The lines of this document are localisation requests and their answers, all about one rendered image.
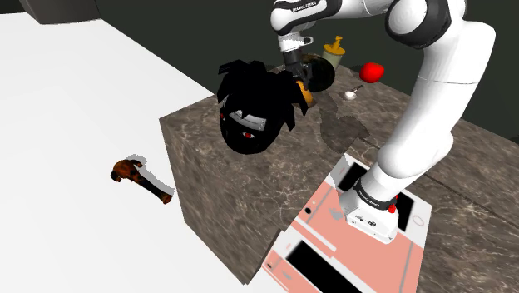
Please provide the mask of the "dark round bowl orange rim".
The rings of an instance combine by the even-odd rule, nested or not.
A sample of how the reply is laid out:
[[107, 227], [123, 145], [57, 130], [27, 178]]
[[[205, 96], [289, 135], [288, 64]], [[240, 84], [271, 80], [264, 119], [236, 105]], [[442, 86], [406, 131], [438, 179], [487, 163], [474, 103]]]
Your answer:
[[310, 78], [307, 86], [301, 78], [297, 79], [297, 83], [308, 107], [313, 107], [316, 104], [313, 94], [328, 89], [334, 83], [335, 68], [329, 61], [316, 54], [304, 54], [302, 64], [304, 72]]

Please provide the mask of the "olive jar with yellow lid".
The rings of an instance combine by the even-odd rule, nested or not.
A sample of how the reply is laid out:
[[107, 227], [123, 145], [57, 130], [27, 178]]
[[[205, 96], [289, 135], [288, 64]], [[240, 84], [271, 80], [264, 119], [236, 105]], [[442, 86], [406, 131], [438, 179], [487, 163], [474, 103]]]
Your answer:
[[326, 59], [336, 69], [345, 54], [345, 49], [341, 47], [341, 36], [336, 36], [333, 43], [324, 44], [322, 58]]

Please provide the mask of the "red apple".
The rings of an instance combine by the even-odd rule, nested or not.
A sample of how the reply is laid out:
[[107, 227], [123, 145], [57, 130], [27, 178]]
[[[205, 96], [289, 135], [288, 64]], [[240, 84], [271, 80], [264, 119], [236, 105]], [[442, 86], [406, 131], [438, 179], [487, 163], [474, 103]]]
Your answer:
[[359, 78], [367, 83], [377, 82], [384, 74], [384, 67], [376, 62], [366, 62], [359, 71]]

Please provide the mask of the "brown club-shaped thing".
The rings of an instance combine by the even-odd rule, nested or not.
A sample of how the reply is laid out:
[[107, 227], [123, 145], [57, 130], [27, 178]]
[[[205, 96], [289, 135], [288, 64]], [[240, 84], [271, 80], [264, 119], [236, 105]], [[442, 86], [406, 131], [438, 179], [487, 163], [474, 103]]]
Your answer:
[[122, 179], [128, 179], [151, 192], [159, 198], [164, 205], [169, 203], [172, 199], [172, 195], [162, 191], [140, 174], [142, 167], [143, 164], [138, 160], [121, 160], [114, 165], [111, 172], [111, 179], [116, 182], [121, 182]]

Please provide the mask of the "pink and white robot stand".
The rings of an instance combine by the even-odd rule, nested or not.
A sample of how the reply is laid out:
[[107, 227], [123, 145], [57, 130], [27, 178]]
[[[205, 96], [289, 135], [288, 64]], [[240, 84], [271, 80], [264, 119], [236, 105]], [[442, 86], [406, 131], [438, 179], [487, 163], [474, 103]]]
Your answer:
[[262, 268], [287, 293], [416, 293], [432, 207], [402, 191], [398, 234], [389, 244], [355, 229], [339, 196], [367, 170], [343, 155], [279, 234]]

